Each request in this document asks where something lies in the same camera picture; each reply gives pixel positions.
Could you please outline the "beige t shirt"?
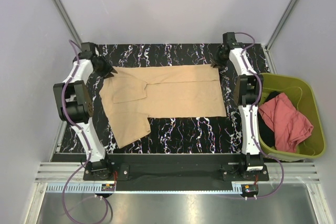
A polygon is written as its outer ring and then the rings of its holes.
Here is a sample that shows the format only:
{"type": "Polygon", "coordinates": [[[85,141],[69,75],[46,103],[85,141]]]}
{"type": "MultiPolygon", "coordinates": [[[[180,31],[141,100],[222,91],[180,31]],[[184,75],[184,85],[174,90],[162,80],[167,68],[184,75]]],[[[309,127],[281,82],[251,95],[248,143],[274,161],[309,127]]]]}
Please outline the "beige t shirt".
{"type": "Polygon", "coordinates": [[[118,148],[149,135],[150,118],[226,116],[219,71],[210,64],[116,71],[100,98],[118,148]]]}

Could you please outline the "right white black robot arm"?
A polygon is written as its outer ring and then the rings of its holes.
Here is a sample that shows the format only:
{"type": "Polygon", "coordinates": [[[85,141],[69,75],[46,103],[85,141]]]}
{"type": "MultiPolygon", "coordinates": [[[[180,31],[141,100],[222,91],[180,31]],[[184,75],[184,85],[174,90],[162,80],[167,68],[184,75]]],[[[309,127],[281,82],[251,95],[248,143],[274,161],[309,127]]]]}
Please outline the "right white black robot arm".
{"type": "Polygon", "coordinates": [[[234,90],[234,100],[241,117],[242,149],[238,164],[239,176],[250,180],[263,170],[264,160],[259,144],[258,105],[261,99],[263,77],[259,75],[248,61],[247,49],[255,44],[243,47],[236,35],[252,36],[243,32],[226,32],[223,43],[218,46],[216,56],[212,60],[213,68],[223,68],[230,61],[238,75],[234,90]]]}

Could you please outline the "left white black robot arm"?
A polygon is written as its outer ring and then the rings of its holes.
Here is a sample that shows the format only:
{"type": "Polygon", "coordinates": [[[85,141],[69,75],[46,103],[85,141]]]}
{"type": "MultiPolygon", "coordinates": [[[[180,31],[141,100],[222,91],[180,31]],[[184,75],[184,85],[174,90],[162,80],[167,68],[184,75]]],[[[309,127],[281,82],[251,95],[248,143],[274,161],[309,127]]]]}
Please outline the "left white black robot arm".
{"type": "Polygon", "coordinates": [[[83,42],[78,47],[72,40],[69,42],[80,51],[76,52],[68,77],[53,86],[58,115],[75,131],[85,150],[85,180],[107,180],[113,176],[112,162],[93,125],[93,101],[86,83],[92,73],[106,79],[117,71],[100,55],[96,44],[83,42]]]}

